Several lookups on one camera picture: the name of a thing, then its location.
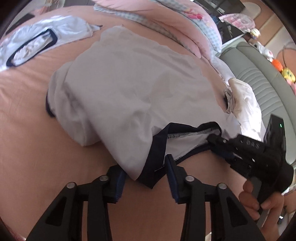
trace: silver rivet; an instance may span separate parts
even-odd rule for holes
[[[69,189],[71,189],[71,188],[75,187],[75,183],[74,182],[70,182],[70,183],[67,184],[66,187],[69,188]]]
[[[219,183],[218,187],[220,189],[226,189],[227,188],[227,185],[225,183]]]
[[[105,182],[108,181],[109,177],[107,175],[100,176],[100,181]]]
[[[187,177],[185,177],[185,180],[187,182],[193,182],[194,181],[194,177],[193,176],[187,176]]]

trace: bed sheet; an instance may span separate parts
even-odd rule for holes
[[[45,110],[53,72],[87,50],[105,29],[123,25],[180,54],[192,56],[210,81],[218,104],[226,110],[225,85],[217,72],[207,60],[196,58],[173,40],[133,21],[95,12],[91,6],[54,10],[24,24],[54,15],[75,15],[103,27],[91,38],[57,47],[0,73],[0,216],[24,237],[68,182],[91,182],[116,164],[101,142],[79,146]],[[180,165],[204,183],[224,182],[236,195],[242,190],[244,178],[210,151],[194,155]],[[180,240],[184,211],[184,205],[174,203],[166,177],[153,190],[127,179],[121,200],[109,205],[113,240]],[[209,215],[207,205],[207,232]],[[86,240],[85,223],[83,227]]]

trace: sofa backrest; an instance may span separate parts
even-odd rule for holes
[[[296,97],[273,65],[255,48],[245,42],[224,50],[220,56],[235,77],[248,83],[261,108],[262,120],[267,127],[270,114],[284,120],[287,153],[292,164],[296,159]]]

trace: orange plush toy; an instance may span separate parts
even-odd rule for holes
[[[273,59],[271,63],[278,71],[282,72],[283,66],[280,61],[278,61],[277,59]]]

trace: blue checkered fabric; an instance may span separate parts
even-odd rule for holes
[[[185,44],[183,44],[181,41],[179,41],[177,39],[177,37],[174,36],[171,32],[169,32],[164,27],[158,25],[157,23],[155,23],[155,22],[153,22],[153,21],[151,21],[139,14],[132,13],[132,12],[125,12],[125,11],[117,11],[117,10],[113,10],[110,8],[102,7],[98,4],[94,5],[94,10],[99,11],[99,12],[106,12],[106,13],[114,14],[116,16],[126,18],[126,19],[132,20],[134,22],[137,22],[141,25],[144,25],[145,27],[147,27],[151,30],[154,30],[158,33],[161,33],[162,35],[174,40],[175,42],[182,45],[184,48],[186,48],[187,50],[189,50],[192,53],[192,51],[189,49],[189,47],[186,46]]]
[[[186,9],[188,9],[187,6],[177,2],[176,0],[151,0],[151,1],[158,2],[182,14],[185,18],[192,21],[197,26],[197,29],[200,30],[208,38],[214,50],[217,51],[218,53],[222,51],[222,41],[219,38],[219,36],[217,36],[218,33],[214,29],[209,28],[204,21],[199,19],[188,18],[184,12]]]

